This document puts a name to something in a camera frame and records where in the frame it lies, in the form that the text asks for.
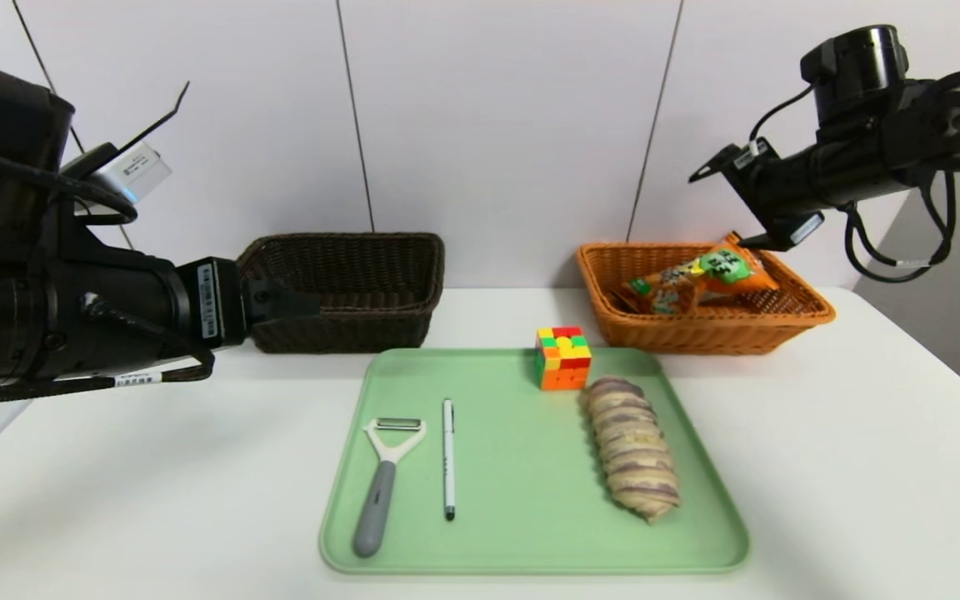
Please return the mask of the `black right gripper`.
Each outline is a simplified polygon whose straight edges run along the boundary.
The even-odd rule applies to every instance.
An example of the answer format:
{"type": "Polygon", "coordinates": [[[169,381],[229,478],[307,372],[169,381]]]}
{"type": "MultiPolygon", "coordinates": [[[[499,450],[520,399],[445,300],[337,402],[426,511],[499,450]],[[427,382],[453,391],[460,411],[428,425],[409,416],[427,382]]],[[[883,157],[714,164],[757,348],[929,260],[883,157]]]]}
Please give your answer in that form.
{"type": "Polygon", "coordinates": [[[746,147],[728,144],[688,178],[696,183],[721,174],[762,225],[762,234],[740,237],[743,249],[786,252],[802,243],[824,221],[824,210],[838,207],[823,185],[823,163],[838,142],[815,144],[788,158],[766,139],[746,147]]]}

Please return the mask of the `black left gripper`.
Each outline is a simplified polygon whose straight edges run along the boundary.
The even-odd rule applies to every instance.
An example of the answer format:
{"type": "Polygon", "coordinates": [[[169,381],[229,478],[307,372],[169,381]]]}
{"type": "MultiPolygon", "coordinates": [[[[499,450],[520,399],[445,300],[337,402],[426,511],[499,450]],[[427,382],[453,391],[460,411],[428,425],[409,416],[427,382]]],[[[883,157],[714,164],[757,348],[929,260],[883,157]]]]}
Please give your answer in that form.
{"type": "Polygon", "coordinates": [[[85,251],[68,277],[76,332],[70,377],[117,376],[236,347],[248,326],[321,315],[320,295],[272,280],[241,280],[235,262],[209,256],[175,266],[126,249],[85,251]]]}

